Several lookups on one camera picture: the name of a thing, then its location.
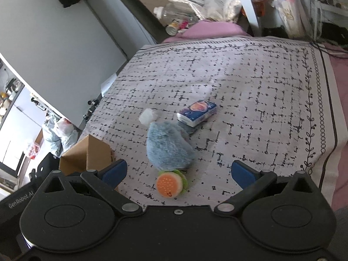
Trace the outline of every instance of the cabinet door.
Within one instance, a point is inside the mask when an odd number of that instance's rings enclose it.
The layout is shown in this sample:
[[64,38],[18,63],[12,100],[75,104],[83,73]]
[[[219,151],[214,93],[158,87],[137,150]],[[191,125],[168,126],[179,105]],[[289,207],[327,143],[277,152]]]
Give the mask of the cabinet door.
[[25,87],[22,89],[20,94],[18,95],[16,101],[13,104],[12,109],[18,109],[23,112],[27,117],[29,117],[32,121],[41,126],[45,121],[46,112],[38,108],[31,101],[30,91]]

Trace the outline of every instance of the blue tissue package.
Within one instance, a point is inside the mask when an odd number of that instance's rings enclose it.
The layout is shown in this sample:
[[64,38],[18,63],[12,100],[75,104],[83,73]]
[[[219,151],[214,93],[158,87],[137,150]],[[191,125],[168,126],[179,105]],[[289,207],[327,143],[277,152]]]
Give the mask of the blue tissue package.
[[188,138],[177,124],[152,122],[146,140],[149,161],[160,171],[187,168],[194,160],[194,149]]
[[195,127],[211,115],[218,107],[214,102],[199,100],[177,113],[177,119],[190,127]]

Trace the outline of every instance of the grey fabric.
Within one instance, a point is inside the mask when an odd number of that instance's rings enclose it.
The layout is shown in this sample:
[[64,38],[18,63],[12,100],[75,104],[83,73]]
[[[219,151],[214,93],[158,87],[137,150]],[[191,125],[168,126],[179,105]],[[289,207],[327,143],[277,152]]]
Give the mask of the grey fabric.
[[328,247],[340,261],[348,261],[348,207],[335,211],[336,233]]

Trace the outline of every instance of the blue plush toy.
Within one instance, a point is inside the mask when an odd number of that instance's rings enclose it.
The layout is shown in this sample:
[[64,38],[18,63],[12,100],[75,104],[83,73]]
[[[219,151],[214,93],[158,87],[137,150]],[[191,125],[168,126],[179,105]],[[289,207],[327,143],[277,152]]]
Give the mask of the blue plush toy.
[[149,161],[161,171],[188,167],[194,159],[194,149],[185,140],[188,138],[177,124],[152,122],[146,140]]

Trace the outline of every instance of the silver bolt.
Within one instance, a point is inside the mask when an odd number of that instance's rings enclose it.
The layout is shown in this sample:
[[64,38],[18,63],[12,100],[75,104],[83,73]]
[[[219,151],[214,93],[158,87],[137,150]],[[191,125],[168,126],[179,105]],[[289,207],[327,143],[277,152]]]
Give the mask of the silver bolt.
[[184,211],[181,210],[181,209],[175,209],[175,210],[174,210],[174,214],[175,214],[175,215],[181,215],[181,214],[184,214]]
[[135,203],[126,203],[122,206],[122,210],[126,212],[134,212],[139,209],[139,205]]
[[234,205],[230,203],[221,203],[217,207],[218,207],[218,210],[221,212],[231,212],[234,210]]

